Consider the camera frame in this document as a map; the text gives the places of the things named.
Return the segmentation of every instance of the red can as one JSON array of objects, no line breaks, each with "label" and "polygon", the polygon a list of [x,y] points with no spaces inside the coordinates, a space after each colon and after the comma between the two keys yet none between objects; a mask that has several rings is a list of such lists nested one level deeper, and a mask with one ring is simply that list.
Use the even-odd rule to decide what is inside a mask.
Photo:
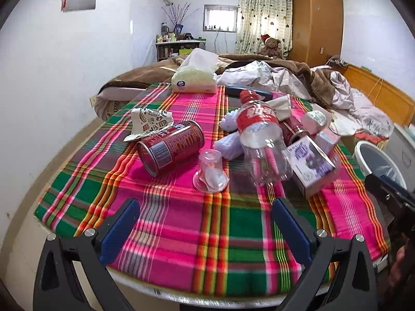
[{"label": "red can", "polygon": [[180,161],[197,154],[205,135],[193,120],[182,121],[138,142],[138,155],[152,176],[174,168]]},{"label": "red can", "polygon": [[286,146],[295,143],[302,137],[307,136],[308,132],[294,116],[279,122],[283,131],[284,142]]}]

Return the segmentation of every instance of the patterned curtain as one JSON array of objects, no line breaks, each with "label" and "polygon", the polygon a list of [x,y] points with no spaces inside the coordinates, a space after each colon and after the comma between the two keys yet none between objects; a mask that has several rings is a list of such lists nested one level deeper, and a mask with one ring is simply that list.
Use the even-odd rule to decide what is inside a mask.
[{"label": "patterned curtain", "polygon": [[261,35],[281,41],[284,55],[292,47],[293,0],[239,0],[235,52],[258,53],[264,44]]}]

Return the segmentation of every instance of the brown blanket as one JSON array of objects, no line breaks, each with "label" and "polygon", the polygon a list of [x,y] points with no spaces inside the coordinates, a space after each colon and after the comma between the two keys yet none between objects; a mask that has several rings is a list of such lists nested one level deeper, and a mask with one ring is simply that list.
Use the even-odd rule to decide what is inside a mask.
[{"label": "brown blanket", "polygon": [[[107,82],[98,92],[108,87],[131,87],[136,89],[147,89],[154,83],[169,83],[176,72],[177,68],[183,63],[188,54],[170,57],[166,60],[146,65],[144,67],[135,68],[125,72],[109,82]],[[220,58],[217,62],[217,72],[224,72],[225,68],[231,64],[233,60]]]},{"label": "brown blanket", "polygon": [[[175,56],[125,72],[106,83],[98,93],[107,87],[146,89],[154,83],[171,82],[174,72],[186,57],[187,55]],[[245,66],[254,60],[266,61],[271,67],[287,68],[296,76],[303,75],[307,83],[306,88],[313,97],[313,101],[324,108],[330,106],[335,92],[335,88],[330,82],[331,70],[317,69],[316,72],[313,72],[306,63],[273,60],[263,55],[223,54],[219,55],[216,74],[222,74],[228,68]]]}]

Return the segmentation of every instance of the window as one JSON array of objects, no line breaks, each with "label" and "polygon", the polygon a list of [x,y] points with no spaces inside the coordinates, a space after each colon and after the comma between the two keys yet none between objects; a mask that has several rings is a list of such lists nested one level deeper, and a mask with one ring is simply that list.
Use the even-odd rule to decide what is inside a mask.
[{"label": "window", "polygon": [[237,6],[205,4],[203,31],[225,31],[236,33]]}]

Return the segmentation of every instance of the teddy bear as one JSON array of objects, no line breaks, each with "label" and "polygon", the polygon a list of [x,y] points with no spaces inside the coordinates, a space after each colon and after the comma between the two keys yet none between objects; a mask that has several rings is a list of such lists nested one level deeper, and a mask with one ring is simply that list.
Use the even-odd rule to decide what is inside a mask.
[{"label": "teddy bear", "polygon": [[281,41],[277,40],[276,38],[272,38],[268,34],[261,36],[262,42],[264,43],[265,47],[259,52],[259,54],[264,56],[269,56],[272,58],[281,58],[282,51],[281,51]]}]

